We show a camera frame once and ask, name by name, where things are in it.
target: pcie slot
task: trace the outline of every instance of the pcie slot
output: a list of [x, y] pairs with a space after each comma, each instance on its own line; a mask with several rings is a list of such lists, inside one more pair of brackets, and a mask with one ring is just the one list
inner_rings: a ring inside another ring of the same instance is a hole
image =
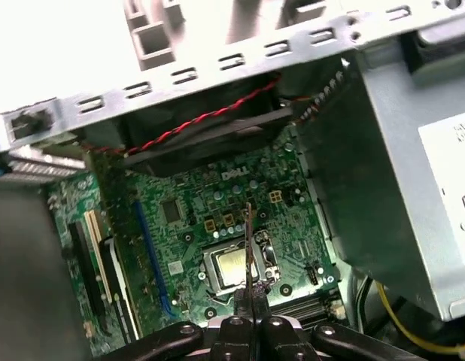
[[111, 288], [108, 284], [107, 275], [105, 274], [104, 270], [104, 263], [102, 261], [102, 256], [99, 250], [99, 245], [101, 240], [103, 239], [103, 234], [101, 233], [101, 229], [99, 227], [97, 211], [87, 211], [85, 212], [84, 216], [85, 223], [87, 224], [87, 228], [89, 230], [90, 240], [94, 249], [94, 254], [96, 255], [97, 265], [99, 266], [100, 277], [102, 279], [102, 283], [104, 284], [105, 295], [107, 296], [107, 301], [109, 303], [112, 303]]
[[126, 344], [139, 339], [135, 318], [127, 294], [126, 281], [115, 251], [114, 239], [109, 238], [100, 244], [104, 268], [108, 275], [113, 296], [114, 310], [120, 324], [122, 336]]
[[96, 272], [90, 258], [89, 247], [87, 245], [82, 223], [74, 222], [68, 224], [68, 231], [71, 234], [74, 253], [77, 257], [82, 278], [84, 279], [84, 286], [87, 293], [87, 298], [89, 299], [90, 309], [97, 317], [102, 331], [106, 335], [110, 335], [107, 330], [107, 322], [105, 319], [105, 306], [104, 302], [102, 301], [99, 284], [96, 280]]
[[159, 260], [157, 259], [156, 249], [154, 247], [154, 242], [152, 235], [149, 231], [149, 225], [145, 217], [144, 209], [142, 208], [142, 203], [136, 199], [134, 201], [135, 214], [138, 218], [139, 226], [141, 227], [142, 235], [144, 237], [145, 247], [147, 250], [147, 256], [149, 257], [150, 266], [154, 273], [156, 279], [157, 289], [159, 290], [160, 303], [163, 307], [163, 311], [166, 312], [170, 317], [175, 317], [172, 313], [171, 305], [169, 302], [169, 295], [166, 289], [166, 281], [164, 280], [163, 273], [160, 271]]

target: cpu socket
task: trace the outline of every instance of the cpu socket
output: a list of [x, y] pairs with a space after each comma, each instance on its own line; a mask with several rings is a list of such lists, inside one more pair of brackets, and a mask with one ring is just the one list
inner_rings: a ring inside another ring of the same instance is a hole
[[[253, 282], [276, 283], [280, 278], [280, 272], [268, 232], [256, 232], [252, 243]], [[245, 244], [245, 238], [238, 237], [202, 250], [203, 260], [200, 269], [206, 273], [204, 282], [210, 286], [216, 296], [234, 292], [245, 285]]]

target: green circuit board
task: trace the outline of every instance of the green circuit board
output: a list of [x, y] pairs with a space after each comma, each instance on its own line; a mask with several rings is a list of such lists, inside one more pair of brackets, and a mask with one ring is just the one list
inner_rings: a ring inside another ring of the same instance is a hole
[[[56, 229], [59, 233], [62, 245], [62, 256], [67, 262], [71, 276], [72, 286], [84, 320], [84, 334], [89, 339], [93, 356], [100, 356], [124, 346], [123, 336], [114, 309], [105, 304], [107, 329], [102, 329], [99, 320], [94, 315], [90, 301], [87, 296], [83, 275], [78, 260], [71, 254], [72, 242], [68, 224], [80, 222], [86, 227], [85, 212], [101, 210], [99, 185], [92, 174], [80, 174], [49, 187], [48, 204], [55, 220]], [[92, 248], [90, 235], [86, 233], [87, 242], [90, 247], [89, 257], [93, 262], [94, 271], [100, 275], [96, 254]], [[105, 294], [104, 284], [98, 279], [102, 294]]]
[[[337, 286], [290, 129], [270, 147], [168, 178], [124, 170], [120, 161], [93, 155], [141, 335], [178, 320], [204, 326], [211, 308], [219, 316], [232, 313], [230, 299], [218, 302], [207, 293], [199, 265], [205, 247], [244, 237], [246, 202], [253, 205], [254, 228], [267, 230], [278, 259], [281, 280], [268, 296], [271, 306]], [[174, 317], [161, 308], [132, 206], [136, 200], [144, 209]], [[318, 285], [305, 272], [311, 264], [321, 265]], [[283, 285], [292, 293], [281, 294]]]

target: white sticker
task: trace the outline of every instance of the white sticker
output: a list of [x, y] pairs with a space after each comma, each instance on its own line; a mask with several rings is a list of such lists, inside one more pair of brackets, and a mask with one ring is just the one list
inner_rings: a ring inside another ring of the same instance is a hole
[[465, 113], [419, 132], [465, 263]]
[[181, 261], [171, 262], [167, 266], [169, 267], [169, 273], [171, 276], [179, 275], [180, 273], [184, 272]]

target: yellow wire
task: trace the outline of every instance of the yellow wire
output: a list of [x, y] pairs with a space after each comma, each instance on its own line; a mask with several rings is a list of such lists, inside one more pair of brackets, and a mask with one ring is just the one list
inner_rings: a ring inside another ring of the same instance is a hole
[[458, 353], [465, 353], [465, 344], [459, 344], [458, 346], [450, 347], [450, 346], [442, 346], [440, 344], [434, 344], [432, 342], [428, 342], [416, 335], [413, 335], [409, 330], [405, 328], [405, 326], [398, 320], [398, 317], [395, 315], [393, 310], [391, 309], [390, 303], [388, 302], [388, 298], [386, 293], [384, 292], [384, 287], [379, 282], [376, 282], [376, 286], [378, 287], [378, 293], [381, 298], [381, 302], [383, 303], [384, 308], [390, 315], [395, 325], [400, 329], [400, 331], [407, 337], [408, 340], [416, 344], [417, 346], [434, 353], [445, 353], [445, 354], [458, 354]]

